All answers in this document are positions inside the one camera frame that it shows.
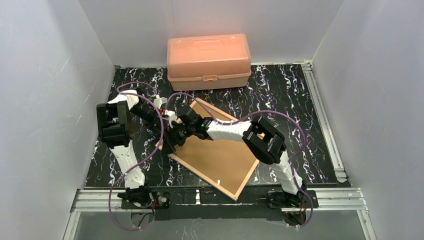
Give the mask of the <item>white wooden picture frame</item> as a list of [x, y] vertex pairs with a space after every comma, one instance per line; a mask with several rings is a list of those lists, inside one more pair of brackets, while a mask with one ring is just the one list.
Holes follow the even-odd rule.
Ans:
[[214, 115], [217, 119], [220, 119], [220, 120], [224, 120], [224, 121], [236, 121], [236, 118], [235, 117], [229, 115], [228, 113], [226, 113], [226, 112], [218, 109], [217, 107], [215, 107], [215, 106], [213, 106], [213, 105], [211, 105], [211, 104], [209, 104], [209, 103], [207, 103], [207, 102], [205, 102], [205, 101], [203, 101], [201, 99], [197, 99], [197, 101], [192, 102], [189, 107], [191, 107], [193, 110], [195, 110], [202, 117], [209, 117], [210, 115]]

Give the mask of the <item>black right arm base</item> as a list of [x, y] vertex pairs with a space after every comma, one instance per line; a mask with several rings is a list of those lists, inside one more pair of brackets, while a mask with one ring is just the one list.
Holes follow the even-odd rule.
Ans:
[[266, 202], [268, 207], [277, 208], [318, 208], [319, 202], [317, 194], [314, 190], [306, 190], [305, 193], [298, 192], [291, 194], [284, 191], [271, 190], [266, 194]]

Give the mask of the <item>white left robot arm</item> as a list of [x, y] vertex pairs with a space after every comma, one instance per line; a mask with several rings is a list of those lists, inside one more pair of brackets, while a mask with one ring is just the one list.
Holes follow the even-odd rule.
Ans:
[[140, 167], [133, 147], [135, 128], [131, 114], [154, 122], [158, 118], [155, 108], [160, 109], [168, 99], [154, 96], [152, 104], [144, 101], [135, 89], [124, 90], [114, 99], [96, 106], [98, 136], [117, 159], [126, 189], [138, 189], [145, 185], [145, 175]]

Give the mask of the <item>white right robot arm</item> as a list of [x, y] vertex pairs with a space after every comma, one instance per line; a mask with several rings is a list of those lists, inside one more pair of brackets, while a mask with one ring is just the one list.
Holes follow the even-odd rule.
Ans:
[[180, 114], [180, 123], [172, 121], [164, 130], [162, 153], [176, 153], [176, 146], [183, 146], [186, 139], [196, 136], [201, 140], [229, 140], [245, 143], [257, 160], [270, 165], [278, 178], [283, 192], [299, 195], [306, 192], [303, 179], [292, 166], [287, 154], [285, 136], [262, 114], [279, 115], [290, 122], [294, 120], [284, 113], [274, 110], [259, 110], [240, 120], [221, 120], [214, 115], [202, 117], [192, 108]]

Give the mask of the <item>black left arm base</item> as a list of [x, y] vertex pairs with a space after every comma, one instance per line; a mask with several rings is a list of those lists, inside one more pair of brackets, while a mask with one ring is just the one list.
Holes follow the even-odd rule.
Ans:
[[170, 207], [170, 193], [168, 191], [155, 191], [149, 185], [139, 188], [126, 188], [117, 197], [122, 200], [122, 209], [168, 209]]

